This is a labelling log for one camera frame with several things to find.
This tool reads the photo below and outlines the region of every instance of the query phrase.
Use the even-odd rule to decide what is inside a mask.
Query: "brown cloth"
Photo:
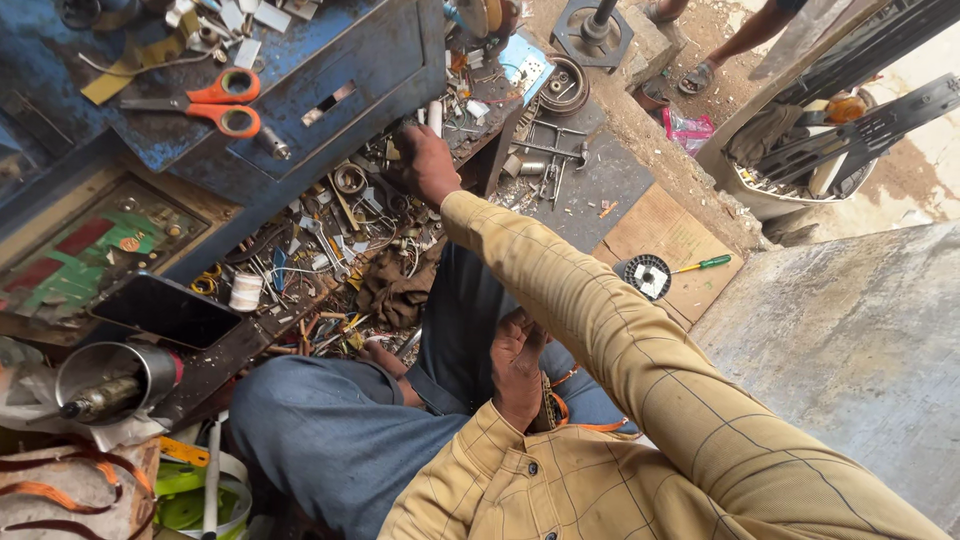
[[[804,113],[796,105],[773,105],[761,110],[727,143],[727,154],[741,167],[753,167]]]
[[[364,276],[357,294],[357,306],[363,313],[376,313],[381,323],[395,329],[415,326],[420,319],[420,306],[426,303],[437,277],[437,261],[446,243],[446,236],[420,255],[420,270],[411,278],[403,275],[403,258],[393,250],[381,252]]]

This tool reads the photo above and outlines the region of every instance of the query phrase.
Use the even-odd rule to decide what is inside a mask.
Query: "white plastic tube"
[[[238,272],[233,277],[230,307],[237,311],[253,311],[260,304],[260,290],[262,288],[263,278],[260,276]]]
[[[431,101],[426,113],[426,125],[430,126],[437,136],[444,136],[444,104]]]

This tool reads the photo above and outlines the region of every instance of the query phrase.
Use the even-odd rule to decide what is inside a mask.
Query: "orange scissors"
[[[206,88],[161,99],[125,99],[120,102],[120,109],[179,110],[189,116],[213,120],[224,135],[250,138],[260,131],[260,115],[243,105],[219,104],[250,101],[259,93],[260,79],[255,73],[231,67]]]

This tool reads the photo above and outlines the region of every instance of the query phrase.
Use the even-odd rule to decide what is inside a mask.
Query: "blue metal drawer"
[[[415,2],[384,2],[253,102],[264,125],[290,146],[291,159],[274,160],[254,139],[237,140],[229,150],[275,179],[322,150],[423,67],[417,11]],[[306,125],[304,115],[317,109],[322,115]]]

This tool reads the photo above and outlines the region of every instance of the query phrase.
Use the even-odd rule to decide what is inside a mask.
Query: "metal stand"
[[[570,17],[580,10],[593,9],[593,15],[584,19],[580,27],[569,26]],[[610,19],[616,21],[620,29],[620,43],[615,49],[612,49],[607,43],[607,37],[610,35]],[[573,44],[570,37],[579,37],[588,46],[596,47],[603,53],[602,56],[594,57],[585,54]],[[564,51],[577,63],[584,67],[608,67],[610,73],[616,71],[616,67],[623,60],[623,55],[627,52],[631,40],[634,38],[634,30],[627,24],[627,20],[616,10],[616,0],[570,0],[566,4],[564,12],[557,19],[557,24],[553,27],[550,34],[550,44],[555,40],[560,42]]]

